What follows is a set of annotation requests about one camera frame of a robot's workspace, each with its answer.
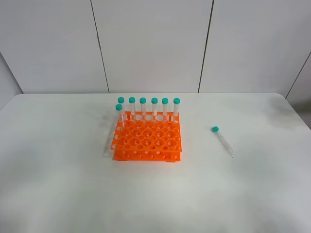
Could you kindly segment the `teal-capped test tube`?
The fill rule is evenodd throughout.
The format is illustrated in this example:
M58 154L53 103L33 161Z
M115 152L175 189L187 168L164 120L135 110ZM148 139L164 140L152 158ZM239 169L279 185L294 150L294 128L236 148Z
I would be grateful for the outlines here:
M233 158L233 149L228 143L228 141L224 138L222 133L220 132L220 129L218 126L211 127L211 131L216 135L218 140L221 142L223 148L226 150L226 152Z
M116 111L118 113L118 123L124 127L124 112L123 112L123 106L121 104L117 104L115 106Z

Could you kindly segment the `teal-capped tube row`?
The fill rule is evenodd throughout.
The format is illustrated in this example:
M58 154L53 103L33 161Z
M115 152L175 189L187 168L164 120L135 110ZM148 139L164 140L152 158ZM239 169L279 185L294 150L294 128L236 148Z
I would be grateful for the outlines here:
M125 115L124 97L118 97L118 103L122 106L122 114Z
M151 99L151 103L152 103L152 115L156 116L157 115L158 99L157 98L152 98Z
M141 114L145 116L146 115L146 98L144 97L140 98L139 102L140 102Z
M179 115L179 104L180 104L180 98L174 98L173 99L173 116L177 117Z
M163 116L167 116L167 112L168 112L168 99L167 98L163 98L162 99L162 114Z
M129 103L130 103L130 107L131 107L131 115L135 116L136 115L136 99L134 97L130 97L129 98Z

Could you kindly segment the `orange plastic test tube rack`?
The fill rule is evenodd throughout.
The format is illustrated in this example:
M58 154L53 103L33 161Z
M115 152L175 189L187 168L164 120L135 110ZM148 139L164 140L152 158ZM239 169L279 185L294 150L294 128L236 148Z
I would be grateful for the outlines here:
M164 161L181 160L182 140L180 117L168 112L163 118L162 112L145 116L137 111L136 119L126 111L123 122L118 121L111 149L113 159L117 161Z

